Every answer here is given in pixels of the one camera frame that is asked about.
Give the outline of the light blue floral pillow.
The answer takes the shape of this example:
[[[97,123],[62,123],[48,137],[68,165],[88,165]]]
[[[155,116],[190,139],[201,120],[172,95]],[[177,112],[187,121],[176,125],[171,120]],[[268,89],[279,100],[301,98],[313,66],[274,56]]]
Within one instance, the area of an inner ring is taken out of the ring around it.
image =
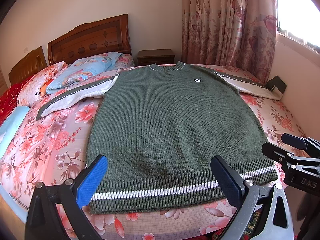
[[[54,76],[46,88],[46,94],[53,94],[74,83],[84,81],[107,70],[114,69],[122,53],[110,52],[76,60],[61,74]]]

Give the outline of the small wooden headboard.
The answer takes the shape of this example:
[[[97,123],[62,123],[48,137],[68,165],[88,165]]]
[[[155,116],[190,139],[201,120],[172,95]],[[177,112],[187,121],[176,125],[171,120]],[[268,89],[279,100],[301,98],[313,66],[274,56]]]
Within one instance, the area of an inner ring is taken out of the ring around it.
[[[48,67],[48,65],[44,57],[43,48],[39,46],[39,48],[25,55],[25,57],[12,68],[8,75],[10,84],[20,83],[46,67]]]

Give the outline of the green knit sweater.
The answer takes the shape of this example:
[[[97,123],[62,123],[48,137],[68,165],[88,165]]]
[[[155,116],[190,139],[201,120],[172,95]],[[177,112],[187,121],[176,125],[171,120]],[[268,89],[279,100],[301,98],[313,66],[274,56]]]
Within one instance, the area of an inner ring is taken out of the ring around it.
[[[111,78],[89,134],[86,161],[107,158],[93,213],[152,212],[224,197],[210,170],[223,160],[257,185],[277,180],[267,137],[240,93],[212,69],[179,62]]]

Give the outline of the window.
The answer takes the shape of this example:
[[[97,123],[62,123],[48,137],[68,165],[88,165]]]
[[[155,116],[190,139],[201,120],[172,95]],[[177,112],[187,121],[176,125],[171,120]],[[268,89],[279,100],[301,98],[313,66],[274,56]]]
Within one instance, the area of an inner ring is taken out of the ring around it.
[[[319,10],[312,0],[278,0],[278,31],[319,52]]]

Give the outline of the light blue cloth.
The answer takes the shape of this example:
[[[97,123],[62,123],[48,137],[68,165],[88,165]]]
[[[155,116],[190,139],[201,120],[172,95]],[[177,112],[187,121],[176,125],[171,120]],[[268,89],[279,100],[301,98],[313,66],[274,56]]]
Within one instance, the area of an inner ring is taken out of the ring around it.
[[[5,154],[11,140],[16,134],[18,128],[23,122],[26,114],[29,112],[29,107],[27,106],[18,106],[10,113],[6,120],[1,125],[0,135],[0,157],[3,157]]]

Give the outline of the red blanket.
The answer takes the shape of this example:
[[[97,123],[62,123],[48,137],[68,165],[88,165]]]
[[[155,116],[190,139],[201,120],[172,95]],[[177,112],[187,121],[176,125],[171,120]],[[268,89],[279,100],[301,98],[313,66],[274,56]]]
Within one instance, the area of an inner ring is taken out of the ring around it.
[[[0,126],[17,106],[17,97],[23,86],[32,78],[29,76],[25,80],[10,86],[0,98]]]

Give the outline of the large wooden headboard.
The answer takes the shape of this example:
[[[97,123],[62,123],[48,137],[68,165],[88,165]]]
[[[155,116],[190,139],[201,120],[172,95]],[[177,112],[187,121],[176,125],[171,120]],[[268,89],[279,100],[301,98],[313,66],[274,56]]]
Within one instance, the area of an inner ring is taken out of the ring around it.
[[[76,60],[108,52],[131,54],[129,15],[122,14],[81,24],[50,41],[47,47],[49,64]]]

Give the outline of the floral pink curtain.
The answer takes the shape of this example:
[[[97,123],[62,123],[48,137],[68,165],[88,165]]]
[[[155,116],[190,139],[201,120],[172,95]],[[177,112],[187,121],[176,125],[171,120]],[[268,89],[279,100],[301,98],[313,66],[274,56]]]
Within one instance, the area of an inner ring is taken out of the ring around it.
[[[267,83],[277,0],[182,0],[182,61],[237,67]]]

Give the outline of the wooden nightstand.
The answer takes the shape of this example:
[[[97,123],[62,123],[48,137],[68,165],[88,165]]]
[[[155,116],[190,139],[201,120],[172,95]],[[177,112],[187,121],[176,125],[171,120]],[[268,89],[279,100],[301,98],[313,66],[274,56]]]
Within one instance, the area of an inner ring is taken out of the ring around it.
[[[137,64],[147,66],[150,64],[174,64],[175,54],[171,49],[140,50],[137,54]]]

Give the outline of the pink floral pillow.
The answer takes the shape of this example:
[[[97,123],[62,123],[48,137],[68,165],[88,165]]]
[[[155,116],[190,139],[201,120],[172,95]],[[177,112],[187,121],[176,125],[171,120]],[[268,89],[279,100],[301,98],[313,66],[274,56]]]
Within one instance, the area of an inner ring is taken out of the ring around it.
[[[40,89],[67,66],[67,63],[61,61],[35,74],[20,90],[17,97],[17,106],[31,107],[35,101],[40,100]]]

